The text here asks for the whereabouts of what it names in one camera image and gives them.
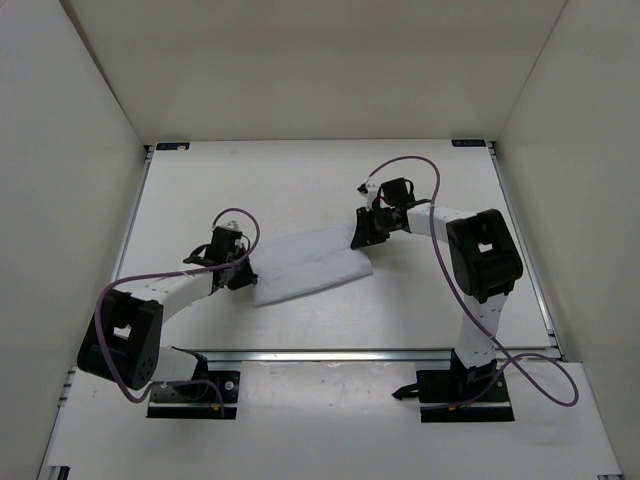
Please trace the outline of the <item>white skirt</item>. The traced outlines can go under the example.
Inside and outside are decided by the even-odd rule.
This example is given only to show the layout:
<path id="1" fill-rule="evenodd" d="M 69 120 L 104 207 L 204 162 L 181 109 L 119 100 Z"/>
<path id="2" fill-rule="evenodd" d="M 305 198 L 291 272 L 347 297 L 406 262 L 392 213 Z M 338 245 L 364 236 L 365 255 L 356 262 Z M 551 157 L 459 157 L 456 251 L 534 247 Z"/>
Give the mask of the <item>white skirt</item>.
<path id="1" fill-rule="evenodd" d="M 272 239 L 250 256 L 258 275 L 253 305 L 263 307 L 370 276 L 369 257 L 351 248 L 349 224 Z"/>

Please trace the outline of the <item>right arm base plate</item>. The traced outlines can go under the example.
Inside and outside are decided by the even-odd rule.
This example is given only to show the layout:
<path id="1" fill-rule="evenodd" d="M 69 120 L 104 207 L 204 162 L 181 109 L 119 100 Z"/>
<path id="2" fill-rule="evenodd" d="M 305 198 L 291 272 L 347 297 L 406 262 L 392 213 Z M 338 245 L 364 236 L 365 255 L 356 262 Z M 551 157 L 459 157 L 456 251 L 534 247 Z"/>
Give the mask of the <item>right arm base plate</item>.
<path id="1" fill-rule="evenodd" d="M 396 400 L 417 398 L 422 423 L 503 423 L 515 420 L 506 380 L 497 362 L 464 369 L 417 370 L 413 384 L 392 393 Z"/>

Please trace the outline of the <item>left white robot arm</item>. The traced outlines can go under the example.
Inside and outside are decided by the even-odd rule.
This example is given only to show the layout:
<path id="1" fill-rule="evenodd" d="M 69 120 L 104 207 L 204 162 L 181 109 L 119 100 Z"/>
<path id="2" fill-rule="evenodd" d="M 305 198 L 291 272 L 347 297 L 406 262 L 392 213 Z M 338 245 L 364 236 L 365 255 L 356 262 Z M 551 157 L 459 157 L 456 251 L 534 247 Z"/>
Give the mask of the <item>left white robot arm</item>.
<path id="1" fill-rule="evenodd" d="M 116 383 L 124 392 L 173 383 L 188 398 L 208 389 L 209 373 L 195 353 L 161 346 L 163 325 L 186 307 L 220 290 L 257 283 L 237 224 L 215 226 L 209 243 L 184 260 L 192 268 L 127 277 L 108 286 L 96 303 L 77 366 Z"/>

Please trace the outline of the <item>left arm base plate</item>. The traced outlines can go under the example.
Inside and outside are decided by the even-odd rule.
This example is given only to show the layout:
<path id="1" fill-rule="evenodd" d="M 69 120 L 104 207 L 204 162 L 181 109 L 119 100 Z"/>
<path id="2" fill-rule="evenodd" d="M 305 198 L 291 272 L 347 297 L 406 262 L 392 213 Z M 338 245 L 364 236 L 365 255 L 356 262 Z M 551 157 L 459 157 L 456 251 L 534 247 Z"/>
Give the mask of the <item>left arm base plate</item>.
<path id="1" fill-rule="evenodd" d="M 209 380 L 222 397 L 207 385 L 160 387 L 152 390 L 146 416 L 151 419 L 235 420 L 240 393 L 239 370 L 210 370 Z"/>

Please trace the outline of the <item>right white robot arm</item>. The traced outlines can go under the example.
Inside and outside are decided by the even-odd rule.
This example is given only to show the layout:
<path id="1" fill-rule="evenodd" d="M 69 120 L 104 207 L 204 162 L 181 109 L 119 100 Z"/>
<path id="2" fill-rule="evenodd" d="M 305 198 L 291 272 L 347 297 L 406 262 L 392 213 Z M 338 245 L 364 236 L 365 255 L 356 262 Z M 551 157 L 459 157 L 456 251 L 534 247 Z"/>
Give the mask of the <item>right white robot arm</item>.
<path id="1" fill-rule="evenodd" d="M 429 237 L 445 280 L 462 301 L 464 320 L 448 376 L 449 391 L 471 400 L 484 388 L 479 369 L 495 363 L 495 340 L 502 310 L 523 263 L 502 213 L 465 212 L 418 199 L 413 182 L 403 177 L 377 186 L 364 183 L 365 205 L 356 210 L 353 250 L 386 242 L 396 231 Z"/>

